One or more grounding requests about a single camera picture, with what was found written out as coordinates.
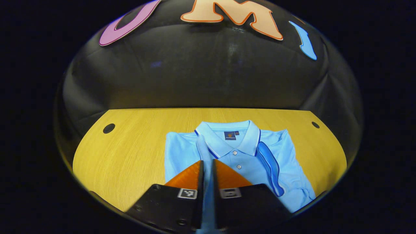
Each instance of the blue letter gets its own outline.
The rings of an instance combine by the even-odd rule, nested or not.
[[[308,37],[308,33],[303,28],[295,24],[294,22],[289,21],[289,23],[296,28],[297,33],[300,36],[300,40],[302,41],[302,44],[300,45],[300,49],[302,50],[302,52],[306,54],[308,57],[310,57],[311,59],[316,60],[316,54],[313,51],[311,41],[309,40],[309,37]]]

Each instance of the shirt collar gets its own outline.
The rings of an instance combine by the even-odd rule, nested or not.
[[[241,144],[236,148],[231,147],[222,138],[220,138],[214,131],[242,131],[246,130],[246,134],[241,141]],[[205,142],[218,158],[228,154],[233,149],[255,156],[257,145],[260,140],[260,129],[251,121],[234,122],[234,123],[210,123],[201,122],[195,129],[196,134],[203,135]]]

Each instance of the shirt sleeve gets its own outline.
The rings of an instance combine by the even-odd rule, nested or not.
[[[295,146],[287,130],[269,148],[279,164],[279,184],[285,190],[279,199],[289,211],[295,212],[315,199],[315,192],[296,160]]]
[[[165,182],[200,160],[195,143],[189,142],[176,132],[166,135]]]

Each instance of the black background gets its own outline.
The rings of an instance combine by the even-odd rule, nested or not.
[[[142,3],[2,3],[4,142],[11,149],[3,155],[5,233],[144,233],[75,183],[55,147],[52,126],[56,88],[75,53],[104,25]],[[366,129],[356,161],[337,188],[273,232],[413,232],[410,1],[276,4],[315,26],[346,58],[361,87]]]

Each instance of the pink letter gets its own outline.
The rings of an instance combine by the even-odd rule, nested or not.
[[[105,46],[109,45],[118,39],[124,37],[125,35],[129,34],[131,31],[135,30],[138,26],[140,26],[145,20],[149,18],[149,16],[153,13],[156,9],[158,4],[161,0],[155,0],[152,2],[147,3],[142,10],[137,14],[136,18],[134,18],[130,23],[126,26],[116,29],[119,22],[123,19],[124,15],[118,18],[116,21],[108,25],[108,27],[104,30],[103,34],[100,38],[100,45]]]

